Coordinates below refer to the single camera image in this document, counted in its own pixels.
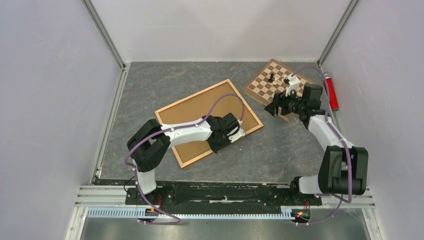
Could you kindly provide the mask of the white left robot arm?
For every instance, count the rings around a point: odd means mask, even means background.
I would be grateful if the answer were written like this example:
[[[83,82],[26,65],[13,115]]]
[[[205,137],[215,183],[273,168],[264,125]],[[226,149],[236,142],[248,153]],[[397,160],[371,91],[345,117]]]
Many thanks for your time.
[[[145,204],[156,200],[155,169],[168,149],[191,142],[207,142],[210,149],[217,153],[246,135],[241,124],[242,121],[232,113],[223,117],[205,115],[178,124],[148,120],[126,144],[129,153],[125,163],[135,172],[138,198]]]

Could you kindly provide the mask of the wooden picture frame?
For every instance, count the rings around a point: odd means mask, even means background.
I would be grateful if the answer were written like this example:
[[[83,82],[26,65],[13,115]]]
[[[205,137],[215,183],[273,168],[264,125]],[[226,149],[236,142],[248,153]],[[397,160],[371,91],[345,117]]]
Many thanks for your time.
[[[170,149],[181,168],[264,126],[229,79],[156,110],[155,115],[164,129],[170,129]]]

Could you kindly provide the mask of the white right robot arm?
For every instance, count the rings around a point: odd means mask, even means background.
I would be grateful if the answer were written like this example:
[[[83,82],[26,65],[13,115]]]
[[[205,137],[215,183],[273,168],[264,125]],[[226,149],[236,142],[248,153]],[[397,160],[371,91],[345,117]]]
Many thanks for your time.
[[[323,88],[307,83],[301,96],[293,91],[276,93],[264,109],[272,116],[296,114],[324,150],[318,174],[296,177],[289,199],[302,204],[309,195],[363,195],[367,188],[368,151],[343,138],[329,114],[321,108]]]

